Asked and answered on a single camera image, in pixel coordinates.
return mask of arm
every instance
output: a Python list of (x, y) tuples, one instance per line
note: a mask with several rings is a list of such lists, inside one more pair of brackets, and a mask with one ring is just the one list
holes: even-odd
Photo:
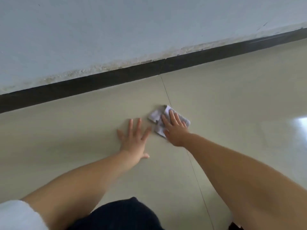
[(120, 175), (135, 166), (144, 154), (146, 140), (151, 132), (147, 128), (141, 135), (141, 119), (133, 134), (133, 120), (129, 122), (128, 136), (117, 131), (122, 142), (117, 154), (71, 170), (22, 200), (40, 214), (49, 229), (66, 229), (79, 218), (87, 216)]
[(165, 135), (185, 147), (244, 229), (305, 229), (307, 191), (270, 166), (188, 132), (170, 112)]

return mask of skirting board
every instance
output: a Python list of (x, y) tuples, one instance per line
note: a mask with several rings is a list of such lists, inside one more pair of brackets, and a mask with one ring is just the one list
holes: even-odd
[(307, 38), (307, 28), (0, 95), (0, 113)]

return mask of white wall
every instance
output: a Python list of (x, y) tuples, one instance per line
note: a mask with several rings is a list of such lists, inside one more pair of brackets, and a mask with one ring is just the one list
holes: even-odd
[(0, 0), (0, 94), (296, 29), (306, 9), (307, 0)]

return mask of person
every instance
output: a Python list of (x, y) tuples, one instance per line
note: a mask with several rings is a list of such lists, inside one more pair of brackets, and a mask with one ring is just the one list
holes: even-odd
[[(270, 166), (189, 133), (179, 116), (162, 116), (165, 135), (186, 148), (245, 230), (306, 229), (307, 191)], [(118, 153), (71, 170), (19, 201), (0, 205), (0, 229), (163, 229), (155, 214), (135, 197), (94, 207), (119, 176), (142, 158), (148, 136), (141, 119), (128, 134), (118, 130)]]

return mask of tile floor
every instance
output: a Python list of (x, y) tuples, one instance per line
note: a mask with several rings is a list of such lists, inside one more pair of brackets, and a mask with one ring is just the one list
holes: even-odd
[[(307, 188), (307, 40), (0, 115), (0, 202), (114, 153), (115, 129), (171, 104), (190, 130)], [(136, 196), (165, 229), (225, 230), (231, 213), (194, 158), (153, 134), (100, 204)]]

